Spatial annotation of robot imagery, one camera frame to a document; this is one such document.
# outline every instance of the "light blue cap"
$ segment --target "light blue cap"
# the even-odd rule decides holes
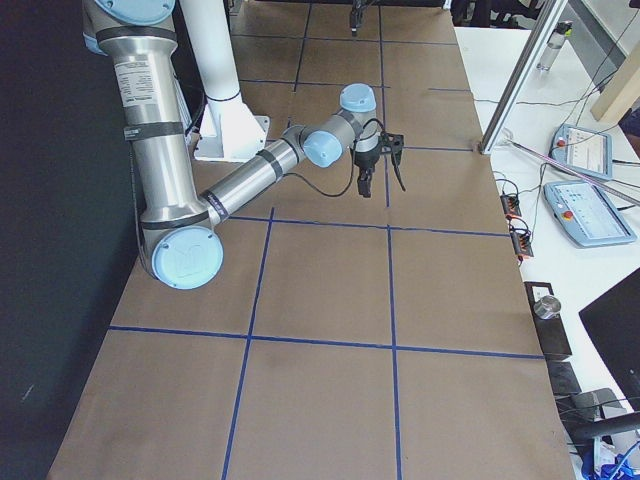
[[[326,168],[342,156],[342,145],[333,133],[318,130],[307,137],[302,146],[309,160]]]
[[[112,17],[133,25],[155,25],[165,20],[176,0],[94,0]]]
[[[106,55],[98,46],[98,40],[96,40],[95,37],[87,35],[86,33],[83,33],[82,36],[84,37],[84,46],[87,47],[91,53]]]
[[[224,252],[208,228],[190,226],[171,232],[153,251],[151,263],[158,279],[179,290],[198,288],[222,266]]]
[[[376,109],[376,96],[369,85],[352,83],[340,93],[340,106],[350,112],[370,112]]]

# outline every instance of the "black wall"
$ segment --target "black wall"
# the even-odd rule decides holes
[[[124,115],[81,2],[2,7],[0,478],[24,480],[53,461],[136,247]]]

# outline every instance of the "white cylinder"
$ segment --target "white cylinder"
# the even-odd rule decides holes
[[[204,91],[226,100],[240,92],[223,0],[181,0]]]

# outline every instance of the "label on robot arm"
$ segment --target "label on robot arm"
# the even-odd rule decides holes
[[[151,67],[147,61],[118,63],[115,66],[124,107],[157,103]]]

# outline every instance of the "white desk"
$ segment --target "white desk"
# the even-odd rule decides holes
[[[469,84],[476,100],[499,100],[515,63],[527,41],[524,30],[496,30],[456,28]],[[527,80],[520,101],[561,103],[580,98],[590,77],[569,43],[565,44],[549,72],[535,71]],[[598,93],[592,95],[582,115],[581,126],[602,130],[610,124],[600,124],[590,113],[590,106]],[[476,111],[483,130],[496,108],[495,103],[476,101]],[[569,123],[575,121],[580,105]],[[562,107],[542,105],[516,105],[506,123],[514,140],[538,152],[547,153],[551,138],[558,125],[565,121],[573,104]],[[613,157],[638,161],[619,128],[610,130],[613,137]],[[499,148],[491,155],[494,170],[503,172],[521,190],[539,183],[540,161],[514,148]],[[547,169],[544,180],[568,179],[568,176]],[[640,168],[614,165],[614,178],[640,184]],[[640,191],[613,184],[636,198]],[[618,206],[624,205],[611,197]],[[524,219],[534,224],[536,193],[521,196]],[[640,233],[640,208],[624,212],[632,229]],[[583,391],[609,387],[622,397],[609,371],[585,332],[578,312],[605,291],[640,267],[640,242],[630,245],[595,249],[573,246],[557,225],[541,198],[533,241],[535,258],[525,260],[521,267],[525,281],[546,281],[553,285],[554,293],[562,302],[562,319],[573,351],[570,361]]]

